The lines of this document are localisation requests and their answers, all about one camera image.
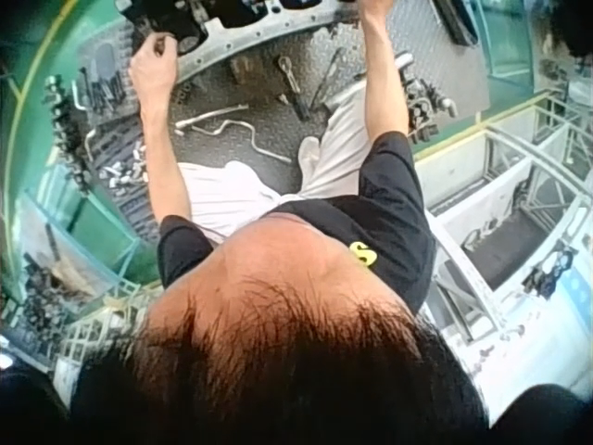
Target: spanner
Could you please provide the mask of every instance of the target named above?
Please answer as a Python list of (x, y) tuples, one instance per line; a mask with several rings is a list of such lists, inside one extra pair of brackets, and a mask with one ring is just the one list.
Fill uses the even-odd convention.
[(311, 118), (311, 114), (309, 107), (307, 107), (307, 104), (305, 103), (305, 99), (303, 99), (300, 86), (298, 85), (297, 79), (295, 79), (295, 74), (293, 74), (292, 60), (290, 57), (280, 56), (276, 63), (278, 64), (280, 71), (283, 73), (286, 83), (290, 87), (293, 106), (295, 107), (298, 118), (302, 121), (308, 121)]

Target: hand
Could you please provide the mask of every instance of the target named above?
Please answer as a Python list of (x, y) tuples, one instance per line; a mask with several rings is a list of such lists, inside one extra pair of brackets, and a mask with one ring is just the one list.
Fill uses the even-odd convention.
[(394, 0), (359, 0), (360, 17), (385, 20), (394, 3)]
[(166, 111), (177, 78), (177, 41), (153, 32), (132, 57), (129, 73), (143, 115)]

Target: left hand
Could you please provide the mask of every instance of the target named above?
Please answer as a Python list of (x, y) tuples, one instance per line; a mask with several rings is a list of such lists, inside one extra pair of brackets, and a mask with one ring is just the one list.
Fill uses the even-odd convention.
[(177, 41), (153, 32), (132, 57), (129, 73), (143, 115), (166, 111), (177, 79)]

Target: black t-shirt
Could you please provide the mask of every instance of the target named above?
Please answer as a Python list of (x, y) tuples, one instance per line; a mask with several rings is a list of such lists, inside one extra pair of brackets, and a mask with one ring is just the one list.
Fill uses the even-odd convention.
[[(360, 168), (359, 194), (291, 201), (272, 212), (292, 213), (344, 243), (416, 313), (435, 262), (435, 240), (408, 139), (386, 133)], [(158, 268), (163, 286), (197, 266), (212, 251), (204, 234), (177, 216), (160, 227)]]

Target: yellow logo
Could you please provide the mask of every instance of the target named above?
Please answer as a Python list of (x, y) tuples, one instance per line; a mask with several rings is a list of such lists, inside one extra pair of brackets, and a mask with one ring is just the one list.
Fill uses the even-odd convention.
[(352, 243), (350, 245), (350, 251), (354, 253), (367, 267), (372, 266), (372, 264), (377, 261), (378, 258), (374, 250), (370, 250), (366, 244), (361, 243), (360, 241)]

